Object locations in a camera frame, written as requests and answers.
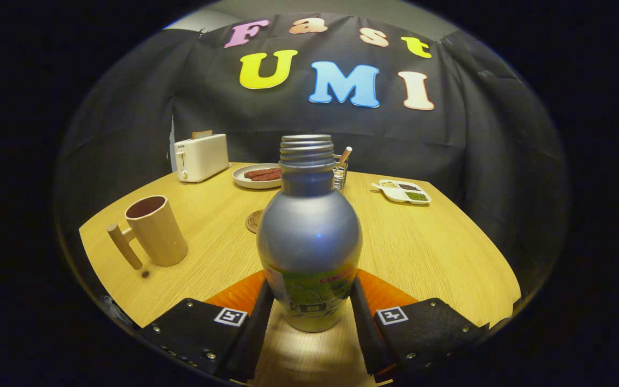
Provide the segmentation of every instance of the yellow letter u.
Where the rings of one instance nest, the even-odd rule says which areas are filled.
[[[290,73],[290,61],[298,52],[294,49],[276,51],[273,55],[278,58],[276,72],[272,76],[260,76],[260,65],[267,54],[249,54],[243,56],[243,68],[240,69],[240,84],[248,89],[268,89],[283,83]]]

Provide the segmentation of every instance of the beige mug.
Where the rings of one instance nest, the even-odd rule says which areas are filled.
[[[125,218],[129,226],[127,230],[122,232],[114,223],[106,231],[133,269],[142,268],[142,262],[128,245],[133,238],[158,266],[174,266],[185,258],[188,244],[178,228],[166,196],[155,195],[138,200],[126,209]]]

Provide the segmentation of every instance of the bottle label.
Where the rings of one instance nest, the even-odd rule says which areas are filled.
[[[349,296],[356,268],[345,264],[339,269],[299,274],[274,269],[262,262],[273,296],[294,318],[331,316]]]

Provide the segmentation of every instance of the toaster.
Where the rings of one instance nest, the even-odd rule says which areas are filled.
[[[228,168],[225,134],[179,141],[174,148],[180,181],[199,183]]]

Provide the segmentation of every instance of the pen holder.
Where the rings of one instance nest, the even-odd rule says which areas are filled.
[[[348,163],[339,162],[341,160],[340,154],[334,154],[334,159],[336,159],[336,164],[334,165],[334,189],[342,192],[343,187],[346,186]]]

